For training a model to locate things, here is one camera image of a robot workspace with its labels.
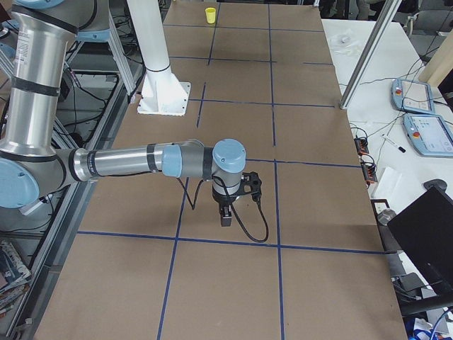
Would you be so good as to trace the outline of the yellow plastic cup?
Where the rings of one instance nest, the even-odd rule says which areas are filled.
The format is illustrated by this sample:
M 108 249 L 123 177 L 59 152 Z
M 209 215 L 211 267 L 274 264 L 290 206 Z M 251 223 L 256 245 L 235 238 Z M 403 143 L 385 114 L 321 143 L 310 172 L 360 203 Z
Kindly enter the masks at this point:
M 217 19 L 217 9 L 215 7 L 206 8 L 205 16 L 208 24 L 215 24 Z

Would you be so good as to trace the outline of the metal cup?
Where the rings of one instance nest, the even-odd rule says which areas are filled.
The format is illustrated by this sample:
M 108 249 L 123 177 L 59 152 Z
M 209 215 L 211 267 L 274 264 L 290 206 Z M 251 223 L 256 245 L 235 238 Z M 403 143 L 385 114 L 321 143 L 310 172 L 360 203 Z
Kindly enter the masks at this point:
M 388 223 L 396 217 L 394 210 L 386 208 L 377 214 L 377 222 L 379 225 L 387 226 Z

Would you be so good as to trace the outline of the stack of books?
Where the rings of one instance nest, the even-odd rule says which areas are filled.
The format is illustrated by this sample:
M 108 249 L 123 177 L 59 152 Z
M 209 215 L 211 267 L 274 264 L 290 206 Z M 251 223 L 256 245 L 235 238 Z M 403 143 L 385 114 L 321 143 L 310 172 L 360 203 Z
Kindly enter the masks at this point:
M 8 239 L 1 239 L 1 317 L 28 289 L 31 270 Z

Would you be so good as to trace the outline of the brown cardboard table cover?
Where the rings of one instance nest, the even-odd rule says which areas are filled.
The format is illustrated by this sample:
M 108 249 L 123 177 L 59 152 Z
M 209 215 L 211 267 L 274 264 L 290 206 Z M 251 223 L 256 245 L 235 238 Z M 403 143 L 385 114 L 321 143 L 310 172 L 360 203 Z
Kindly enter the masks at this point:
M 102 178 L 36 339 L 404 339 L 320 15 L 309 6 L 176 1 L 164 23 L 181 117 L 130 106 L 118 148 L 224 138 L 262 181 L 224 227 L 214 188 Z

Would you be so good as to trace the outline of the white pillar with base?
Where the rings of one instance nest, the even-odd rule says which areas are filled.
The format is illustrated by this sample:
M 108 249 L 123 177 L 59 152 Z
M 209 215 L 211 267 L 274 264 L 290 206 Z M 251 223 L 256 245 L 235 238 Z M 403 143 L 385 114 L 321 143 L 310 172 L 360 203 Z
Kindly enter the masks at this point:
M 127 2 L 146 69 L 138 112 L 149 115 L 185 115 L 191 89 L 171 70 L 157 1 Z

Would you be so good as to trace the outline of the orange black connector lower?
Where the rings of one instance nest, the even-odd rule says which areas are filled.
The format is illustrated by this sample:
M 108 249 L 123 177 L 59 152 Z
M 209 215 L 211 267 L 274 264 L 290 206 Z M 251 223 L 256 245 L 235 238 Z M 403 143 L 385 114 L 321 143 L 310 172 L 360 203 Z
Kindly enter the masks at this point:
M 377 183 L 376 164 L 370 161 L 361 161 L 360 166 L 364 176 L 365 183 L 369 186 L 373 183 Z

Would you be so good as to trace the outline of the orange black connector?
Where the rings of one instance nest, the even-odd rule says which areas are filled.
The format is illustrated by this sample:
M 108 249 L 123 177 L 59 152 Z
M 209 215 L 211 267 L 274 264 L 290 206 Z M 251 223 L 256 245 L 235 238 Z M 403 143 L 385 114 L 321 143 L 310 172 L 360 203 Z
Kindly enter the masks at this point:
M 360 166 L 364 176 L 365 183 L 369 186 L 373 183 L 377 183 L 376 164 L 370 161 L 361 161 Z
M 368 140 L 366 137 L 356 137 L 354 142 L 358 155 L 362 156 L 369 154 Z

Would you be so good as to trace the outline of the orange black connector upper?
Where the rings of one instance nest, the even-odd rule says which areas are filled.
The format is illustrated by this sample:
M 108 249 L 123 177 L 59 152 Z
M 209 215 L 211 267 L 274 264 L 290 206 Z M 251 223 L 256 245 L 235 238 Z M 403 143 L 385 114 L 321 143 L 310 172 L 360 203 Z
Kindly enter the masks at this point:
M 354 142 L 358 155 L 362 156 L 369 154 L 368 140 L 366 137 L 356 137 Z

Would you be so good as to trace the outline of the black white marker pen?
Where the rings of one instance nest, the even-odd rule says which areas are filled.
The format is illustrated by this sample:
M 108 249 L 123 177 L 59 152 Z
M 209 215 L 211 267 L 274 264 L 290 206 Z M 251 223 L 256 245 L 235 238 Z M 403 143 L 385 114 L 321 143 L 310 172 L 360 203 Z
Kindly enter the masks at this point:
M 398 151 L 402 152 L 402 153 L 405 153 L 406 150 L 399 144 L 397 144 L 395 141 L 393 141 L 389 136 L 385 135 L 385 134 L 382 134 L 382 138 L 388 142 L 390 145 L 392 145 L 393 147 L 395 147 Z

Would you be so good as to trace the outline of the black monitor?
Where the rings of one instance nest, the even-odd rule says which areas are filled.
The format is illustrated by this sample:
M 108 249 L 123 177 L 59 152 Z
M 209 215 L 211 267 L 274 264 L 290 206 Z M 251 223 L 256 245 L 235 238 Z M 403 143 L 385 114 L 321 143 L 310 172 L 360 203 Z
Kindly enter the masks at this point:
M 434 291 L 452 292 L 452 199 L 432 187 L 393 218 L 388 227 Z

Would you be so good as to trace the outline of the clear plastic bag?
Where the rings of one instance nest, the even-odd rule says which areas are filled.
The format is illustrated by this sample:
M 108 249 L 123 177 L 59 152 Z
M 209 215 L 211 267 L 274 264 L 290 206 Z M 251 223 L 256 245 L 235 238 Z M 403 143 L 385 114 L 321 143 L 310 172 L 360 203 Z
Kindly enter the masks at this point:
M 328 39 L 329 50 L 332 53 L 349 57 L 359 57 L 362 53 L 362 41 L 351 29 L 335 34 Z

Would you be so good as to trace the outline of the upper blue teach pendant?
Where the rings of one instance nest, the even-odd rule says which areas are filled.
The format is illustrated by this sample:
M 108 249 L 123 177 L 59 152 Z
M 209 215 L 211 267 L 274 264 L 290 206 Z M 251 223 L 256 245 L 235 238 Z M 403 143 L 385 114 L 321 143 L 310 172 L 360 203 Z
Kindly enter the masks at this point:
M 391 85 L 394 106 L 407 113 L 435 114 L 431 86 L 419 81 L 397 78 Z

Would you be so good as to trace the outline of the blue teach pendant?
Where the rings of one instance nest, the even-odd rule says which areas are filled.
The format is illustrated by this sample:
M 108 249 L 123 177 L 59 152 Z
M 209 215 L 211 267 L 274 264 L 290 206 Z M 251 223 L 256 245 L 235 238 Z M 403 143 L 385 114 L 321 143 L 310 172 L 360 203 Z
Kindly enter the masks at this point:
M 408 113 L 403 126 L 420 155 L 452 158 L 452 132 L 441 115 Z
M 431 86 L 419 81 L 397 78 L 391 85 L 394 106 L 407 113 L 435 114 Z

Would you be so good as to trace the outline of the lower blue teach pendant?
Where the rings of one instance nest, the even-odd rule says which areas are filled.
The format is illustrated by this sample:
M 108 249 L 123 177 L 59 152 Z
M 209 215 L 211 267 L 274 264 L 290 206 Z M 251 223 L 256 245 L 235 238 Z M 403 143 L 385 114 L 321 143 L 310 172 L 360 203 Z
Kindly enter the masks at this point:
M 408 113 L 403 126 L 420 155 L 452 158 L 452 132 L 441 115 Z

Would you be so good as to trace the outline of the aluminium frame post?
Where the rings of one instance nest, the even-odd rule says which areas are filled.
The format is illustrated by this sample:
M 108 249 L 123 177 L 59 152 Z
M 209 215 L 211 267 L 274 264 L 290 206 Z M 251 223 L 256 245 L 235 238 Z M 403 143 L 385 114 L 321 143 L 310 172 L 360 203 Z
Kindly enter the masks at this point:
M 355 95 L 355 92 L 362 81 L 362 77 L 367 70 L 367 67 L 371 61 L 372 55 L 376 50 L 380 40 L 382 39 L 386 28 L 392 22 L 395 16 L 401 0 L 387 0 L 383 6 L 381 13 L 377 21 L 374 24 L 372 32 L 365 44 L 364 50 L 360 55 L 360 58 L 355 66 L 355 69 L 350 77 L 348 85 L 346 86 L 345 92 L 340 101 L 340 108 L 346 109 Z

